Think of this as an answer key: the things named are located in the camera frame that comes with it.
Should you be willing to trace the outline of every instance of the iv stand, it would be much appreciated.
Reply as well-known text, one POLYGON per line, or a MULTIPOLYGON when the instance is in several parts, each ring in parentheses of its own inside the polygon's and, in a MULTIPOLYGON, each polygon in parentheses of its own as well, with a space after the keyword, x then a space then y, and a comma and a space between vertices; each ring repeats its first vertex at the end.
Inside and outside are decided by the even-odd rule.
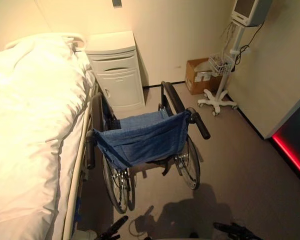
MULTIPOLYGON (((238 32, 236 34, 236 38, 235 38, 233 47, 230 50, 230 53, 231 53, 231 57, 233 59, 236 59, 236 56, 239 54, 239 44, 240 44, 241 38, 244 34, 246 27, 243 26, 242 24, 236 22, 235 20, 233 20, 233 22, 238 26, 238 32)), ((230 75, 230 72, 228 72, 222 76, 218 91, 216 92, 215 96, 213 96, 212 93, 208 89, 205 89, 205 90, 203 90, 204 96, 207 97, 208 100, 207 99, 198 100, 199 107, 202 107, 204 104, 212 105, 214 107, 214 111, 212 112, 213 116, 217 116, 220 113, 220 106, 231 106, 233 109, 237 108, 236 102, 222 100, 225 97, 225 95, 228 93, 227 90, 223 90, 223 89, 227 83, 229 75, 230 75)))

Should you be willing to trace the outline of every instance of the black rubber grip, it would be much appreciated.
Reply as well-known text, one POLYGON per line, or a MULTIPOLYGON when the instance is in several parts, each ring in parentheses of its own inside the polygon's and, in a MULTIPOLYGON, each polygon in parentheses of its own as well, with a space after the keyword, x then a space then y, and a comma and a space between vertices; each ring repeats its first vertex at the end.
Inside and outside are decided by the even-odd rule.
POLYGON ((113 236, 112 238, 110 238, 109 240, 117 240, 120 238, 120 234, 113 236))
POLYGON ((202 137, 204 139, 209 139, 211 137, 208 129, 206 128, 204 122, 201 120, 201 117, 199 115, 199 113, 195 112, 191 115, 191 118, 193 119, 193 121, 195 122, 195 124, 197 125, 202 137))
POLYGON ((85 136, 85 165, 87 169, 93 169, 96 166, 94 131, 89 130, 85 136))
POLYGON ((109 229, 108 231, 106 231, 106 234, 108 236, 112 236, 113 234, 115 234, 119 228, 122 227, 123 224, 125 224, 125 222, 128 220, 128 216, 123 216, 121 217, 118 221, 116 221, 109 229))
POLYGON ((223 223, 219 223, 219 222, 214 222, 213 227, 224 233, 235 235, 238 237, 238 239, 262 240, 262 238, 254 235, 246 227, 240 226, 235 223, 232 223, 232 225, 227 225, 227 224, 223 224, 223 223))

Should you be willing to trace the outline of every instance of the baseboard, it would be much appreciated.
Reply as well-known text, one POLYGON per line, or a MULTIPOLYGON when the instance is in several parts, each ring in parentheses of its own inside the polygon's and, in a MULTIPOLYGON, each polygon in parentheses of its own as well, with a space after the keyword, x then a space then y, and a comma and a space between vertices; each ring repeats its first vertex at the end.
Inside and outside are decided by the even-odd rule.
POLYGON ((295 175, 300 179, 300 170, 297 166, 291 161, 291 159, 286 155, 286 153, 282 150, 282 148, 273 140, 269 138, 268 141, 271 143, 273 148, 277 151, 277 153, 283 158, 285 163, 291 168, 291 170, 295 173, 295 175))
MULTIPOLYGON (((171 84, 183 84, 185 81, 176 81, 176 82, 171 82, 171 84)), ((150 88, 156 88, 156 87, 160 87, 161 84, 157 84, 157 85, 151 85, 151 86, 143 86, 143 89, 150 89, 150 88)))
MULTIPOLYGON (((229 94, 226 95, 230 101, 233 101, 233 99, 229 96, 229 94)), ((238 107, 237 108, 238 112, 241 114, 241 116, 246 120, 246 122, 252 127, 252 129, 258 134, 258 136, 262 139, 265 140, 265 138, 261 135, 261 133, 258 131, 258 129, 253 125, 253 123, 249 120, 249 118, 244 114, 243 111, 238 107)))
MULTIPOLYGON (((226 95, 229 100, 233 101, 232 98, 227 94, 226 95)), ((291 159, 286 155, 286 153, 281 149, 281 147, 272 139, 272 137, 265 139, 261 133, 258 131, 258 129, 252 124, 252 122, 249 120, 249 118, 241 111, 241 109, 238 107, 237 110, 241 114, 241 116, 246 120, 246 122, 252 127, 252 129, 258 134, 258 136, 262 140, 269 141, 273 148, 277 151, 277 153, 283 158, 285 163, 291 168, 291 170, 296 174, 296 176, 300 179, 300 171, 296 167, 296 165, 291 161, 291 159)))

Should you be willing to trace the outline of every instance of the hospital bed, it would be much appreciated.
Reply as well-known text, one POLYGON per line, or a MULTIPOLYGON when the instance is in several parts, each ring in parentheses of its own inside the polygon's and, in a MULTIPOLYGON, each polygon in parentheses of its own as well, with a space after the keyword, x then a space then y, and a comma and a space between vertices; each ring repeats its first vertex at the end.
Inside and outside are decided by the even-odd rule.
POLYGON ((0 52, 0 240, 94 239, 77 230, 90 99, 77 33, 43 33, 0 52))

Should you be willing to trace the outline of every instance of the cardboard box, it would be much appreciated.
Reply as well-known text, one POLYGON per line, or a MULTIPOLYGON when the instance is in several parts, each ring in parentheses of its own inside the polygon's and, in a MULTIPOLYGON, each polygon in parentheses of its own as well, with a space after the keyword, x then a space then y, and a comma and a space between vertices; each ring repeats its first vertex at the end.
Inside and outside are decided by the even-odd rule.
POLYGON ((200 71, 196 71, 195 69, 196 66, 203 62, 206 62, 206 66, 209 66, 208 60, 209 58, 201 58, 186 62, 185 84, 191 95, 202 94, 204 89, 208 89, 211 92, 218 90, 222 76, 212 76, 212 71, 209 67, 200 71))

